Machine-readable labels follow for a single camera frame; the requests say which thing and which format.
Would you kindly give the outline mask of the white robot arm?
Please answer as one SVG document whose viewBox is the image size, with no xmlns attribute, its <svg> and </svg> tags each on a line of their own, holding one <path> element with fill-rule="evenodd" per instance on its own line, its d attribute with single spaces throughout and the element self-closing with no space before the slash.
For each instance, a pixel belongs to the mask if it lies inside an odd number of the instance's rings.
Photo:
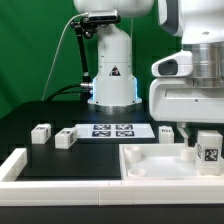
<svg viewBox="0 0 224 224">
<path fill-rule="evenodd" d="M 149 112 L 156 121 L 224 124 L 224 0 L 73 0 L 85 34 L 97 32 L 98 74 L 89 103 L 111 111 L 140 102 L 131 69 L 130 37 L 121 18 L 158 5 L 159 25 L 182 49 L 151 67 Z"/>
</svg>

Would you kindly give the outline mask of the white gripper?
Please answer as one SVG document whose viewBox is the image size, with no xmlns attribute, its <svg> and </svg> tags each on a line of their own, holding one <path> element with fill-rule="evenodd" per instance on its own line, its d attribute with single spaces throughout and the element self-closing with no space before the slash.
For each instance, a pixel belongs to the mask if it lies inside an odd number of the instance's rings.
<svg viewBox="0 0 224 224">
<path fill-rule="evenodd" d="M 185 122 L 224 123 L 224 88 L 198 88 L 188 78 L 157 78 L 149 90 L 149 111 L 156 121 L 178 122 L 188 145 L 191 132 Z"/>
</svg>

